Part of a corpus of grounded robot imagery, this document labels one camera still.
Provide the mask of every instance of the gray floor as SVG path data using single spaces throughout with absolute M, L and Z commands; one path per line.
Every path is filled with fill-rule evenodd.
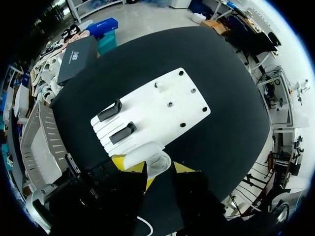
M 186 9 L 160 8 L 152 3 L 118 4 L 96 12 L 83 20 L 94 23 L 110 17 L 118 21 L 117 44 L 121 45 L 144 35 L 177 27 L 197 26 Z

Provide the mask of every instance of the cardboard box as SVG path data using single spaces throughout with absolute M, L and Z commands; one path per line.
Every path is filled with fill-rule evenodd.
M 218 34 L 223 34 L 228 29 L 220 22 L 216 22 L 214 20 L 208 20 L 201 22 L 200 26 L 206 26 L 213 28 Z

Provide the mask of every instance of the white cylinder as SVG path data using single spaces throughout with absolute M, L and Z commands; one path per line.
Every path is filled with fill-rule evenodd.
M 158 143 L 146 143 L 128 153 L 124 158 L 124 168 L 129 169 L 141 162 L 147 163 L 148 179 L 152 179 L 171 166 L 171 158 L 162 151 L 163 145 Z

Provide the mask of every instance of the black handle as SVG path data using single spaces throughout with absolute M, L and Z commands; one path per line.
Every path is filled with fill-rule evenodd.
M 105 111 L 100 112 L 97 116 L 99 121 L 102 122 L 108 118 L 111 118 L 114 115 L 117 115 L 122 109 L 123 104 L 120 100 L 115 101 L 115 105 L 111 108 L 106 109 Z

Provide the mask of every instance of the white tray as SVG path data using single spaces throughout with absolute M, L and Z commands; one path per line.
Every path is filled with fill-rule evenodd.
M 37 103 L 25 126 L 21 153 L 26 172 L 36 189 L 55 182 L 68 168 L 67 153 L 52 109 Z

